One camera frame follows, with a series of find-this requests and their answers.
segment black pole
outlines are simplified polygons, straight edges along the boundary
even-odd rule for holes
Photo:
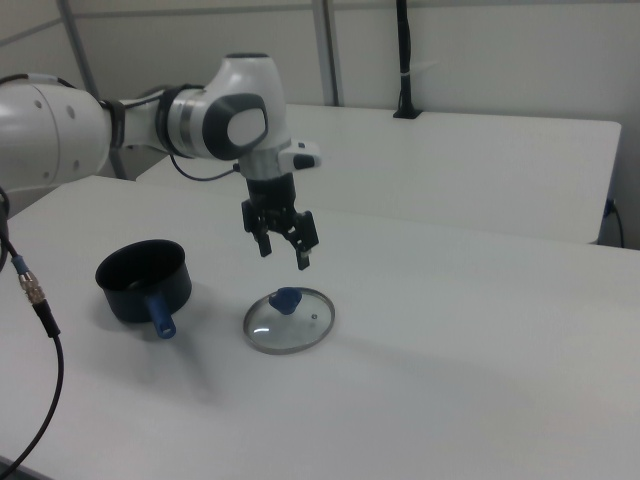
[[[394,118],[414,119],[422,110],[416,110],[411,102],[411,32],[407,18],[407,0],[396,0],[398,17],[398,48],[400,51],[400,100]]]

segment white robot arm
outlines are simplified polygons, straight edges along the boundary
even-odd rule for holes
[[[292,140],[273,60],[227,56],[208,85],[183,85],[131,101],[97,101],[56,77],[25,75],[0,86],[0,186],[56,186],[101,170],[110,149],[148,145],[182,157],[238,159],[247,180],[244,226],[271,252],[268,232],[309,265],[318,244],[310,212],[294,208],[291,172],[319,165],[317,146]]]

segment metal connector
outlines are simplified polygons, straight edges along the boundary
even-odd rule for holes
[[[44,291],[38,282],[36,276],[28,271],[22,275],[19,275],[20,286],[24,290],[24,293],[27,295],[29,302],[31,305],[36,305],[38,303],[42,303],[45,300]]]

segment cable connector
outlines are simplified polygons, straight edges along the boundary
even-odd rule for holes
[[[31,305],[35,305],[37,303],[45,301],[44,291],[40,286],[40,282],[38,282],[38,279],[32,272],[27,271],[21,275],[18,275],[18,278],[20,280],[20,286],[24,290],[24,293],[27,295],[27,298],[29,299]]]
[[[20,286],[27,295],[29,303],[31,303],[36,315],[38,315],[38,318],[42,322],[42,326],[47,332],[47,335],[49,338],[57,337],[60,335],[60,329],[53,318],[49,302],[47,302],[44,290],[42,290],[42,287],[40,286],[40,282],[38,282],[38,279],[33,272],[29,270],[29,267],[27,267],[27,264],[21,255],[15,255],[11,259],[11,262],[16,268],[16,272],[18,272]]]

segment white wall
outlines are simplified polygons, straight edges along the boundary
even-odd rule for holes
[[[70,6],[103,98],[207,84],[228,53],[265,52],[278,66],[289,103],[325,103],[310,0],[73,0]],[[142,149],[122,156],[134,179],[165,155]]]
[[[347,106],[396,107],[394,3],[335,2]],[[437,62],[412,77],[415,104],[620,122],[612,192],[627,243],[640,248],[640,4],[557,3],[410,8],[412,63]],[[606,223],[604,239],[617,245],[617,230]]]

